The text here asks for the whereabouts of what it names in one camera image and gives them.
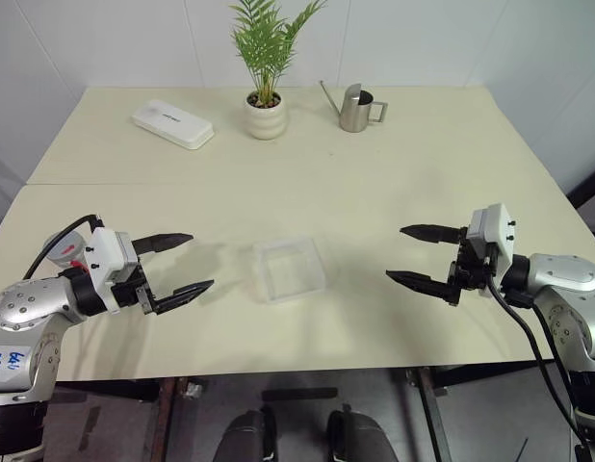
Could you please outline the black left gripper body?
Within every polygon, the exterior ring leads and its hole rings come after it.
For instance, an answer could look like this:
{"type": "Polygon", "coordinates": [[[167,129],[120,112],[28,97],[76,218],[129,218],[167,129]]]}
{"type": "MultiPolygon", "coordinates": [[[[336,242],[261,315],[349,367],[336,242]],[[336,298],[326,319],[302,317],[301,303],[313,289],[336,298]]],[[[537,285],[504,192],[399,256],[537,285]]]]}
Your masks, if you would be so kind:
{"type": "Polygon", "coordinates": [[[134,269],[126,281],[116,283],[111,291],[119,308],[140,305],[145,315],[156,312],[155,296],[142,268],[134,269]]]}

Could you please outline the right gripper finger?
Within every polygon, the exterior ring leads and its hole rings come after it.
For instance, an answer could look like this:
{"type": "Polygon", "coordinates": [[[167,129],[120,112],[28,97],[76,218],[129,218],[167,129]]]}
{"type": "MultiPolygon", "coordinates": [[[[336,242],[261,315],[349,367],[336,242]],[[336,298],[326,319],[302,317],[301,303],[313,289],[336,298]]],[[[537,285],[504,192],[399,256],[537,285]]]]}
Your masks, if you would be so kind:
{"type": "Polygon", "coordinates": [[[419,241],[439,244],[460,244],[464,239],[464,229],[437,224],[412,224],[400,229],[404,235],[419,241]]]}
{"type": "Polygon", "coordinates": [[[450,299],[453,296],[452,286],[433,280],[425,274],[406,270],[387,270],[385,274],[405,288],[423,295],[441,299],[450,299]]]}

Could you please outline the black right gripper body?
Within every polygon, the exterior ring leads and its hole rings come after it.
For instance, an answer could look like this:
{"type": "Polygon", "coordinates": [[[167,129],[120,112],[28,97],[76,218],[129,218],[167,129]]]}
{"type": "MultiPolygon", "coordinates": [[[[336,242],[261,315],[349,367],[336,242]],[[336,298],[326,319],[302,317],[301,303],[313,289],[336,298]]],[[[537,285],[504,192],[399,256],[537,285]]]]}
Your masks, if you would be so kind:
{"type": "Polygon", "coordinates": [[[451,287],[445,300],[456,306],[462,290],[485,289],[496,274],[496,246],[481,239],[469,240],[468,228],[460,228],[456,259],[452,261],[447,284],[451,287]]]}

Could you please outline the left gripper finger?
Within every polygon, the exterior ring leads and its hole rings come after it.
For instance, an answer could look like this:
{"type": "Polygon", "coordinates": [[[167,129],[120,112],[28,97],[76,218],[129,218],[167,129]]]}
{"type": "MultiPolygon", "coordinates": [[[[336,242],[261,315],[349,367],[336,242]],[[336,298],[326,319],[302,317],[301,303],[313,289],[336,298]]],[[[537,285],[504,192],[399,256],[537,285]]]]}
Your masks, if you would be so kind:
{"type": "Polygon", "coordinates": [[[152,303],[152,312],[155,315],[162,315],[189,304],[210,289],[214,283],[214,280],[205,280],[176,289],[171,295],[154,300],[152,303]]]}
{"type": "Polygon", "coordinates": [[[132,242],[132,245],[137,255],[143,255],[150,252],[160,253],[176,248],[181,244],[191,241],[193,238],[193,235],[186,233],[164,233],[136,239],[132,242]]]}

